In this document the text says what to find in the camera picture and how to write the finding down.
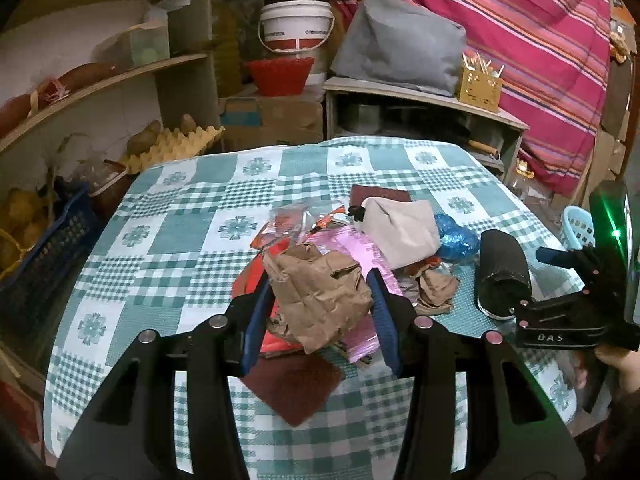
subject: metal screw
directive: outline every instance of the metal screw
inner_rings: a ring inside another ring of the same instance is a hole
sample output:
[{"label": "metal screw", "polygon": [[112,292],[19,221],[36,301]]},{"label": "metal screw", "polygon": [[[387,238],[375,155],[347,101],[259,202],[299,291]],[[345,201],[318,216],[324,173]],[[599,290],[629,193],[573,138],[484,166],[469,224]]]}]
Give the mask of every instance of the metal screw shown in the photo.
[{"label": "metal screw", "polygon": [[141,343],[151,343],[156,338],[156,331],[147,328],[138,334],[138,341]]},{"label": "metal screw", "polygon": [[484,337],[492,345],[499,345],[502,342],[502,334],[500,332],[496,332],[495,330],[487,332]]},{"label": "metal screw", "polygon": [[433,319],[429,316],[418,316],[414,319],[414,325],[418,328],[431,328],[433,326]]},{"label": "metal screw", "polygon": [[223,328],[226,326],[227,321],[224,314],[216,314],[209,318],[209,325],[212,328]]}]

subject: table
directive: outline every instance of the table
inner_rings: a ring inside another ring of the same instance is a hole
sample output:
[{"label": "table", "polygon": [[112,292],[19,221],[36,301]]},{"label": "table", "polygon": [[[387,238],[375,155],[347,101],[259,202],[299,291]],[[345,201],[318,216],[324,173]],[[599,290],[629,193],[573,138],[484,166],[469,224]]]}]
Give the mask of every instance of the table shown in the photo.
[{"label": "table", "polygon": [[[537,263],[540,245],[558,240],[468,153],[452,144],[351,137],[305,146],[271,146],[156,166],[133,183],[94,247],[70,297],[46,384],[46,446],[59,455],[100,382],[145,328],[162,335],[191,330],[224,312],[231,286],[255,251],[249,243],[273,206],[311,197],[346,203],[353,184],[406,189],[436,212],[480,233],[500,228],[524,248],[544,297],[578,290],[573,271]],[[473,264],[452,268],[461,280],[448,329],[479,336],[498,325],[473,306]],[[252,478],[387,479],[395,467],[412,380],[398,381],[380,360],[367,370],[331,350],[345,379],[326,405],[290,428],[238,380],[230,379],[236,425]],[[522,357],[567,422],[576,397],[564,378],[564,352],[524,350]],[[466,453],[465,375],[456,380],[456,455]],[[176,377],[178,466],[191,469],[186,375]]]}]

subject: blue gripper pad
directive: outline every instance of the blue gripper pad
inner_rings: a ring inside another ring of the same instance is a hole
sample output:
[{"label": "blue gripper pad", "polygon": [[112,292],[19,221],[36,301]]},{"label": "blue gripper pad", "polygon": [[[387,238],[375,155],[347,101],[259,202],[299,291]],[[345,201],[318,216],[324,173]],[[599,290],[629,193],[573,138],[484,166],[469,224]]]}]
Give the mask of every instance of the blue gripper pad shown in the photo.
[{"label": "blue gripper pad", "polygon": [[377,268],[373,268],[367,274],[367,285],[371,289],[373,306],[371,307],[371,317],[376,327],[382,357],[386,365],[391,368],[395,376],[402,372],[402,361],[400,357],[400,338],[398,328],[389,311],[389,291]]},{"label": "blue gripper pad", "polygon": [[266,272],[262,274],[260,282],[258,282],[258,286],[255,288],[253,294],[255,295],[255,308],[244,330],[242,359],[240,361],[243,375],[249,373],[249,370],[251,370],[258,361],[267,320],[269,319],[273,301],[275,300]]}]

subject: white bucket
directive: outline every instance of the white bucket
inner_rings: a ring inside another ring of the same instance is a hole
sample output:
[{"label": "white bucket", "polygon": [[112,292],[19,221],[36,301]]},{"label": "white bucket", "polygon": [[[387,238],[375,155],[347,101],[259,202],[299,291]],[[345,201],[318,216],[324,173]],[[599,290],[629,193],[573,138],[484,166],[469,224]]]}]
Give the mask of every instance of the white bucket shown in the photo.
[{"label": "white bucket", "polygon": [[258,38],[272,52],[305,52],[327,40],[334,21],[331,5],[327,2],[294,0],[270,4],[262,8]]}]

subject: potato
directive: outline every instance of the potato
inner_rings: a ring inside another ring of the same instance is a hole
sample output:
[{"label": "potato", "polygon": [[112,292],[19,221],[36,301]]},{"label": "potato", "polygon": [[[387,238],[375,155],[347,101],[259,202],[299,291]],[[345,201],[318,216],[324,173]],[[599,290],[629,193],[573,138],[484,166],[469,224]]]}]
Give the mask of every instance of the potato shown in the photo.
[{"label": "potato", "polygon": [[15,223],[9,216],[9,204],[4,202],[0,205],[0,229],[5,233],[10,233],[15,228]]},{"label": "potato", "polygon": [[149,123],[144,130],[135,134],[127,141],[127,155],[139,155],[148,152],[156,143],[158,133],[160,133],[160,122],[153,121]]},{"label": "potato", "polygon": [[4,137],[27,118],[31,110],[29,94],[12,97],[0,108],[0,138]]},{"label": "potato", "polygon": [[194,132],[196,128],[196,121],[193,120],[193,117],[189,114],[184,114],[180,121],[180,131],[187,135],[189,132]]},{"label": "potato", "polygon": [[40,215],[30,224],[18,230],[14,237],[23,249],[31,249],[47,230],[47,219]]},{"label": "potato", "polygon": [[20,259],[20,251],[15,244],[0,237],[0,269],[8,269]]},{"label": "potato", "polygon": [[86,63],[69,70],[65,75],[60,76],[59,81],[67,90],[75,92],[85,86],[113,76],[115,74],[114,69],[115,67],[104,63]]},{"label": "potato", "polygon": [[14,187],[9,191],[6,204],[10,221],[14,229],[24,227],[39,213],[42,203],[33,191],[24,191]]}]

